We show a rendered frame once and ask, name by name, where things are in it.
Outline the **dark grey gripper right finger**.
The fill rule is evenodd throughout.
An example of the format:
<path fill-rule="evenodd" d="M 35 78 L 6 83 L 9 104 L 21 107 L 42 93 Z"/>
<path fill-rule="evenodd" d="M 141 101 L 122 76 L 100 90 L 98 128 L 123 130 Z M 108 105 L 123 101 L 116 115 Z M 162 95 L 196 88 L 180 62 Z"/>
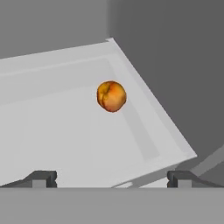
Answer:
<path fill-rule="evenodd" d="M 168 171 L 167 179 L 169 188 L 224 188 L 224 186 L 202 180 L 190 171 Z"/>

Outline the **white fridge shelf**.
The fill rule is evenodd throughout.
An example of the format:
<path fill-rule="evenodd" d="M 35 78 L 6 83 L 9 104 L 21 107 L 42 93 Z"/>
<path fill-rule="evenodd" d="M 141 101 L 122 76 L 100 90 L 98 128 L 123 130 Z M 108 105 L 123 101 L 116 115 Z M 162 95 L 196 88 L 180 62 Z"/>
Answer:
<path fill-rule="evenodd" d="M 127 101 L 97 102 L 105 81 Z M 150 181 L 196 153 L 112 39 L 0 59 L 0 185 L 54 170 L 61 187 Z"/>

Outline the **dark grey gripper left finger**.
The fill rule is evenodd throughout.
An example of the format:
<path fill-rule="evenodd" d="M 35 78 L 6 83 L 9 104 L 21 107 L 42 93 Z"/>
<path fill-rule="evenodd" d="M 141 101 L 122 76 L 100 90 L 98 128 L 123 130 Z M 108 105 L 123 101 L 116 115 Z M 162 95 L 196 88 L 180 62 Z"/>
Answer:
<path fill-rule="evenodd" d="M 33 171 L 27 177 L 2 185 L 2 188 L 56 188 L 56 171 Z"/>

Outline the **orange peach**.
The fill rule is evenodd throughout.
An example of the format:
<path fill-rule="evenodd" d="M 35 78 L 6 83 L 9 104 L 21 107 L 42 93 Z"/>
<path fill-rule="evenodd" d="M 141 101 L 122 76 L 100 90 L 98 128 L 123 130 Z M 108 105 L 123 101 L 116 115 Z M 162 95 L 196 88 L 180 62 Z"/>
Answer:
<path fill-rule="evenodd" d="M 123 86 L 113 80 L 103 82 L 96 92 L 97 102 L 108 112 L 117 112 L 127 101 Z"/>

